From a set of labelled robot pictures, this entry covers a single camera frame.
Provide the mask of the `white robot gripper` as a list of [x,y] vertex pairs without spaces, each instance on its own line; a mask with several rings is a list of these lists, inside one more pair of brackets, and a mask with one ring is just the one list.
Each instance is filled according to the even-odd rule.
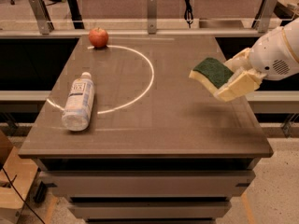
[[299,18],[261,36],[251,49],[239,51],[224,65],[234,74],[214,93],[223,102],[256,91],[264,78],[281,80],[298,74]]

